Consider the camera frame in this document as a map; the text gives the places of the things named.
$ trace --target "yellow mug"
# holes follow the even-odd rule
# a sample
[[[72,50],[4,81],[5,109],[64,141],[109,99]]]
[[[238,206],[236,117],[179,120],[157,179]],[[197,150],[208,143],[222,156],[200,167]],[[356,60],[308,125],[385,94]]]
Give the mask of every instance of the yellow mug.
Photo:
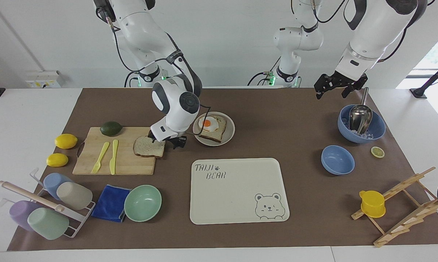
[[[360,191],[362,211],[372,218],[380,218],[386,214],[384,196],[377,191]]]

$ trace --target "folded blue cloth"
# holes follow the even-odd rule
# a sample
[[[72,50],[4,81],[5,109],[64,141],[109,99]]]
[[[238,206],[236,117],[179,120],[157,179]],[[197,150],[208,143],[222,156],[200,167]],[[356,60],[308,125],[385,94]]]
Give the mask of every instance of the folded blue cloth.
[[[130,190],[110,184],[106,185],[91,216],[121,223],[126,215],[124,202]]]

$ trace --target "wooden cutting board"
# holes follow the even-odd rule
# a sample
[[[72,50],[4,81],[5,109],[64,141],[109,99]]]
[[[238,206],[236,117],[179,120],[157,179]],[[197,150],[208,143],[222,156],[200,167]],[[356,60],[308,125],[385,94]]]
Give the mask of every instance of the wooden cutting board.
[[[116,156],[116,175],[152,175],[155,158],[143,158],[133,153],[133,142],[139,136],[147,136],[149,127],[124,127],[117,136],[104,136],[99,127],[91,127],[86,136],[83,151],[77,159],[74,175],[111,175],[109,161],[112,158],[112,141],[119,140]],[[111,143],[101,160],[97,174],[91,174],[104,142]]]

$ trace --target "lime slice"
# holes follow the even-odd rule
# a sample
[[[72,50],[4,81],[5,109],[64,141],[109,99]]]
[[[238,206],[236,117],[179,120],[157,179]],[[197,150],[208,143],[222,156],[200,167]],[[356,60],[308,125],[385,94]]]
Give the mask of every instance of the lime slice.
[[[377,146],[373,146],[371,148],[371,154],[373,154],[373,156],[375,156],[379,159],[383,158],[386,155],[386,153],[384,153],[384,150],[382,150],[382,148],[377,147]]]

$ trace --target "toast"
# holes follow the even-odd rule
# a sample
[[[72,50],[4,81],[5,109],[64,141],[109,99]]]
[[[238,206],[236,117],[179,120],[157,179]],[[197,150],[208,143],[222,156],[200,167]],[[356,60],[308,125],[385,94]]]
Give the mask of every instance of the toast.
[[[224,117],[217,116],[217,115],[211,115],[211,117],[213,117],[214,119],[217,120],[217,122],[219,124],[219,128],[213,132],[208,132],[206,130],[203,130],[200,133],[199,137],[221,143],[222,136],[224,135],[224,132],[226,131],[227,120]]]
[[[153,143],[153,139],[147,136],[140,136],[133,143],[133,153],[144,158],[155,157],[161,159],[164,155],[165,144],[165,141],[159,142],[155,140]]]

